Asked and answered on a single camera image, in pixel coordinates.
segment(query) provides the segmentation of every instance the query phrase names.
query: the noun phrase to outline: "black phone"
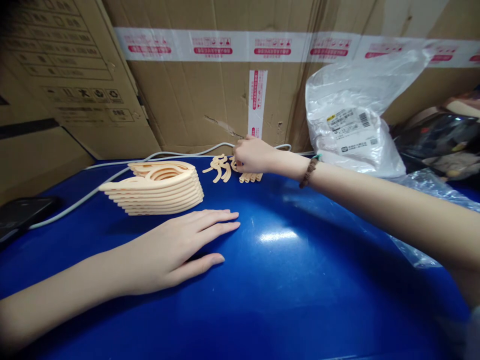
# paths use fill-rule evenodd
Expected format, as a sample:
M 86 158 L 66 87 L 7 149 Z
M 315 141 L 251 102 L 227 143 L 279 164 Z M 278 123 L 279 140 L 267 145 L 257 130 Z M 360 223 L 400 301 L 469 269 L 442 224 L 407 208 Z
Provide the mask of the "black phone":
M 0 207 L 0 251 L 58 209 L 57 197 L 22 197 Z

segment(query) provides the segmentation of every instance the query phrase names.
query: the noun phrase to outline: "white packing tape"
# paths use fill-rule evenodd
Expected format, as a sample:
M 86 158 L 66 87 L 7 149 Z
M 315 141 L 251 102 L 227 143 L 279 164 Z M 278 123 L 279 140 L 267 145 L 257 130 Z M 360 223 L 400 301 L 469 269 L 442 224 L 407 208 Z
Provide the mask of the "white packing tape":
M 361 36 L 323 31 L 263 32 L 116 27 L 129 61 L 334 63 L 415 47 L 435 49 L 429 67 L 480 67 L 480 41 Z
M 248 91 L 248 133 L 262 138 L 264 125 L 265 96 L 267 92 L 267 70 L 250 70 Z

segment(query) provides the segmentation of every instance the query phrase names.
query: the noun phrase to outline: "blue tabletop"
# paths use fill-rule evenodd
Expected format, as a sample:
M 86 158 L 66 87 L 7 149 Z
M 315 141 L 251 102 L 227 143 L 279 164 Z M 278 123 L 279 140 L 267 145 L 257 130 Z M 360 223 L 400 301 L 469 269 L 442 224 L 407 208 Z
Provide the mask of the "blue tabletop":
M 193 210 L 240 228 L 198 254 L 225 263 L 174 289 L 102 304 L 20 356 L 35 359 L 452 359 L 468 309 L 443 268 L 416 270 L 390 238 L 311 189 L 266 174 L 212 183 Z M 65 207 L 123 166 L 84 170 L 45 195 Z M 130 177 L 127 173 L 119 179 Z M 103 193 L 0 253 L 0 297 L 124 244 L 172 216 L 128 217 Z M 445 330 L 450 332 L 448 338 Z

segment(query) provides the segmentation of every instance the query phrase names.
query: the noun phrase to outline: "bracelet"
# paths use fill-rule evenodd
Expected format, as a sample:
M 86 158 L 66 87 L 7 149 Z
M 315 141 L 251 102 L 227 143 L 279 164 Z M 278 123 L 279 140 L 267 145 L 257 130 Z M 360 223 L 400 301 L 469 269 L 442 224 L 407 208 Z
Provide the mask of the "bracelet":
M 303 189 L 304 187 L 306 187 L 308 185 L 309 180 L 310 180 L 310 176 L 312 176 L 312 173 L 315 170 L 315 166 L 319 162 L 321 156 L 322 156 L 322 154 L 318 154 L 318 155 L 316 155 L 316 156 L 314 156 L 310 159 L 310 163 L 308 164 L 308 167 L 306 168 L 306 173 L 303 176 L 303 180 L 301 181 L 300 185 L 298 185 L 300 187 L 300 189 Z

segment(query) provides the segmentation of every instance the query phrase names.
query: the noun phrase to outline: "hand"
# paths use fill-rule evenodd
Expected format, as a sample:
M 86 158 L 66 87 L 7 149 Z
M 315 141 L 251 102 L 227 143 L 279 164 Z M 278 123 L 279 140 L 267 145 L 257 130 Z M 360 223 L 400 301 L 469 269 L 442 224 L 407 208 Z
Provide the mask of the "hand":
M 153 293 L 205 273 L 224 257 L 212 253 L 186 262 L 205 244 L 240 226 L 230 210 L 194 211 L 173 218 L 122 246 L 99 254 L 119 295 Z
M 271 173 L 272 165 L 282 151 L 275 149 L 257 137 L 247 135 L 233 148 L 236 168 L 240 173 Z

